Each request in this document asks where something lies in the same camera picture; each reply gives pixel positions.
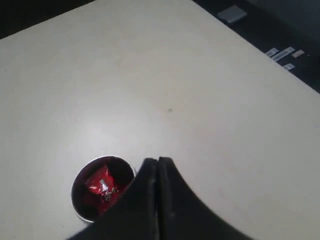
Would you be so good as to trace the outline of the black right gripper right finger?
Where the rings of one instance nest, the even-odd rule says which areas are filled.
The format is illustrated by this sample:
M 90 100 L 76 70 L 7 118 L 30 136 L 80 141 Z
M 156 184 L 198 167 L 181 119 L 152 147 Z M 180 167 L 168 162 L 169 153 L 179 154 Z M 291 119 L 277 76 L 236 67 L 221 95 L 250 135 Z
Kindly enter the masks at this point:
M 157 164 L 156 205 L 161 240 L 245 240 L 247 236 L 212 212 L 191 190 L 173 160 Z

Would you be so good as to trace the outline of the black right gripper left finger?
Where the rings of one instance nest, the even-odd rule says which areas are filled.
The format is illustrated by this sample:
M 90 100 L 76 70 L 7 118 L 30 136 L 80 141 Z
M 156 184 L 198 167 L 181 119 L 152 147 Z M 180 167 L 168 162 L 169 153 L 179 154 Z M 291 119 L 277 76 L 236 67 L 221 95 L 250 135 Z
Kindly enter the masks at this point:
M 102 216 L 71 240 L 155 240 L 158 161 L 146 158 L 127 190 Z

